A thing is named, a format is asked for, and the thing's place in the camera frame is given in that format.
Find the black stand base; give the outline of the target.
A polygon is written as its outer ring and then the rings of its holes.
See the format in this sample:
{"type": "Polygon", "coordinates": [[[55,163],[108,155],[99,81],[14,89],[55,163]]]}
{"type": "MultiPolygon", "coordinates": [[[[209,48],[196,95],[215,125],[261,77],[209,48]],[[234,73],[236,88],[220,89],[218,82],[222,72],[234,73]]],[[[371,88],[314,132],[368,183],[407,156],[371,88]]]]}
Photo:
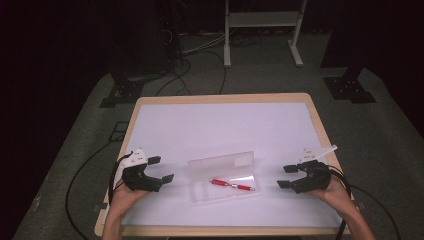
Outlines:
{"type": "Polygon", "coordinates": [[[112,108],[117,104],[135,103],[141,96],[144,84],[128,79],[113,80],[108,96],[103,98],[100,108],[112,108]]]}
{"type": "Polygon", "coordinates": [[[375,103],[372,94],[359,82],[363,67],[350,66],[342,76],[325,77],[324,82],[335,100],[350,100],[352,103],[375,103]]]}

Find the light wooden table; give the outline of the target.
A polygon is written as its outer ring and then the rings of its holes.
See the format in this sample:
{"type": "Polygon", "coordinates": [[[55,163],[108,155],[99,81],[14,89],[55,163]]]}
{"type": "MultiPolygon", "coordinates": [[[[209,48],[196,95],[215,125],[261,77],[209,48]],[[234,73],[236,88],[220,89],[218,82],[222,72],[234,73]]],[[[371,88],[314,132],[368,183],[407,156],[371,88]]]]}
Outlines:
{"type": "MultiPolygon", "coordinates": [[[[321,143],[320,147],[330,147],[328,136],[320,120],[311,97],[306,93],[277,93],[277,94],[241,94],[241,95],[205,95],[205,96],[171,96],[171,97],[142,97],[134,108],[129,127],[121,147],[122,154],[132,151],[126,149],[129,133],[132,129],[136,113],[144,105],[154,104],[234,104],[234,103],[303,103],[306,105],[313,127],[321,143]]],[[[324,156],[323,161],[337,165],[334,152],[324,156]]],[[[296,174],[288,174],[289,180],[297,179],[296,174]]],[[[125,236],[136,237],[206,237],[206,236],[278,236],[278,235],[333,235],[336,227],[305,228],[305,227],[206,227],[206,226],[126,226],[123,223],[122,233],[125,236]]]]}

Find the red pen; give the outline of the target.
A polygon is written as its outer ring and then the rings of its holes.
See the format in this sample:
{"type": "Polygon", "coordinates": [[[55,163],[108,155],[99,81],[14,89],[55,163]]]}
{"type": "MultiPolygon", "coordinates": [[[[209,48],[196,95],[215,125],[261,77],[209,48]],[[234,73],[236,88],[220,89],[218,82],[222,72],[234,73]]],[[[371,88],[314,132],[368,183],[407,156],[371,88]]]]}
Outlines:
{"type": "Polygon", "coordinates": [[[256,191],[255,188],[250,187],[250,186],[229,183],[227,181],[223,181],[223,180],[219,180],[219,179],[212,179],[212,180],[210,180],[210,183],[213,184],[213,185],[217,185],[217,186],[231,187],[231,188],[244,190],[244,191],[256,191]]]}

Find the white metal stand frame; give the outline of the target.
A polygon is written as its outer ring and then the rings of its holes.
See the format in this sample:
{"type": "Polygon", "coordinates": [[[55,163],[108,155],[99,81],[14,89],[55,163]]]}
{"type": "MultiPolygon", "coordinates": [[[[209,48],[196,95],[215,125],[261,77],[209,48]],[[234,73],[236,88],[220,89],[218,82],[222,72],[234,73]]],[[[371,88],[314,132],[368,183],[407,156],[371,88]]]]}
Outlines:
{"type": "Polygon", "coordinates": [[[302,0],[297,11],[277,12],[231,12],[230,0],[225,0],[225,26],[223,65],[231,66],[230,30],[236,28],[258,27],[293,27],[294,33],[288,40],[288,45],[297,67],[303,66],[303,60],[297,49],[297,41],[300,34],[307,0],[302,0]]]}

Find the person's right hand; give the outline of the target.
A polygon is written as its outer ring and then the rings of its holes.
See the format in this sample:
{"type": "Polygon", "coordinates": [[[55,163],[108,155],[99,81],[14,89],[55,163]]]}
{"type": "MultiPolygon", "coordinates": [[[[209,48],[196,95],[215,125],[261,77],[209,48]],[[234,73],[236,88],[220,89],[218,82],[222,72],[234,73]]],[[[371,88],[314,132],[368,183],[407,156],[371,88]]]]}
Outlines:
{"type": "Polygon", "coordinates": [[[345,188],[340,184],[330,185],[325,190],[317,190],[315,195],[336,210],[343,209],[351,202],[345,188]]]}

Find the person's left hand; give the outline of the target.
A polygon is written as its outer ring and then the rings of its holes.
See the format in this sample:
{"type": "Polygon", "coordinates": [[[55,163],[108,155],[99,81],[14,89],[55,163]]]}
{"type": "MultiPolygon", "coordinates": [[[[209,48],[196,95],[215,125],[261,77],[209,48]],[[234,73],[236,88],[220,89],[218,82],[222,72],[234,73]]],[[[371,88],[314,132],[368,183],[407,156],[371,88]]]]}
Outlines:
{"type": "Polygon", "coordinates": [[[117,216],[125,215],[148,191],[131,190],[124,182],[120,182],[113,192],[110,212],[117,216]]]}

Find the clear plastic pencil case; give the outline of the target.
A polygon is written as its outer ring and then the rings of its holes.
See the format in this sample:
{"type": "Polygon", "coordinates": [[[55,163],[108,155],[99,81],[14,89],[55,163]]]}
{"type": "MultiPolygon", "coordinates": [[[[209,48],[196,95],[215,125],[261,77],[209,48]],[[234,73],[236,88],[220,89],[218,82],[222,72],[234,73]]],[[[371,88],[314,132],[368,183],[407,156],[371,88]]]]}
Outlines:
{"type": "Polygon", "coordinates": [[[196,204],[227,201],[260,191],[253,151],[192,160],[188,162],[188,172],[191,200],[196,204]],[[210,183],[212,179],[250,186],[256,191],[213,185],[210,183]]]}

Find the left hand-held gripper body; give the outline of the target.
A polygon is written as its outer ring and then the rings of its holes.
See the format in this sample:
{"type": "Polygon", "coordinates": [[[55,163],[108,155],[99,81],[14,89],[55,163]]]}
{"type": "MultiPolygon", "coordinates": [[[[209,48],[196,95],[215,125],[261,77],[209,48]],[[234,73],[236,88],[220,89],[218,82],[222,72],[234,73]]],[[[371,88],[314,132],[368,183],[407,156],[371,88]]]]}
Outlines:
{"type": "Polygon", "coordinates": [[[158,192],[162,187],[162,179],[145,174],[145,170],[149,166],[148,158],[150,157],[147,157],[139,148],[127,154],[120,162],[121,179],[131,190],[158,192]]]}

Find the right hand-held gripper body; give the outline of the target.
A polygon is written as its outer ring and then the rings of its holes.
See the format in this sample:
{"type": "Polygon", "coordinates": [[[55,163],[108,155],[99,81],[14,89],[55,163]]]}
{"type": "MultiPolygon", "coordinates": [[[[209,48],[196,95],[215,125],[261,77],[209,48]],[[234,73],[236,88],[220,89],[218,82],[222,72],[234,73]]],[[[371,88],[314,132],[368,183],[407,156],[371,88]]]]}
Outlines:
{"type": "Polygon", "coordinates": [[[320,162],[321,157],[334,152],[336,145],[330,147],[305,148],[299,162],[296,164],[298,171],[304,172],[305,177],[293,182],[293,190],[296,193],[306,193],[313,190],[325,190],[331,179],[329,166],[320,162]]]}

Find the white table sheet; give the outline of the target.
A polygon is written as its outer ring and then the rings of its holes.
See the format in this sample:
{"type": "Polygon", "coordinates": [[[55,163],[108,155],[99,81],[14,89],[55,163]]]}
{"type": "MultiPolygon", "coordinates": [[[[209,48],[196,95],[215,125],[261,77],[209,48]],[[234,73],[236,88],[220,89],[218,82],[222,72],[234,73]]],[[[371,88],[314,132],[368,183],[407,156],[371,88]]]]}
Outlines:
{"type": "Polygon", "coordinates": [[[303,103],[154,104],[135,115],[126,149],[160,156],[150,176],[173,174],[171,183],[141,199],[126,226],[336,227],[337,213],[322,201],[277,182],[288,179],[305,148],[321,143],[303,103]],[[254,152],[256,194],[196,204],[191,200],[188,162],[254,152]]]}

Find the black tape floor square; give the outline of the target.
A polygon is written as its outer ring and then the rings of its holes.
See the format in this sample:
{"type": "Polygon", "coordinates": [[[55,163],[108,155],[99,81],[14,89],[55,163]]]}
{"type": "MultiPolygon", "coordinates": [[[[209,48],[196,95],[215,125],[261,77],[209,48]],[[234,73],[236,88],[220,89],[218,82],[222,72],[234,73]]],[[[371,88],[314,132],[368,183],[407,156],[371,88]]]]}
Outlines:
{"type": "Polygon", "coordinates": [[[112,132],[109,135],[110,142],[122,142],[125,138],[129,123],[127,121],[118,121],[115,123],[112,132]]]}

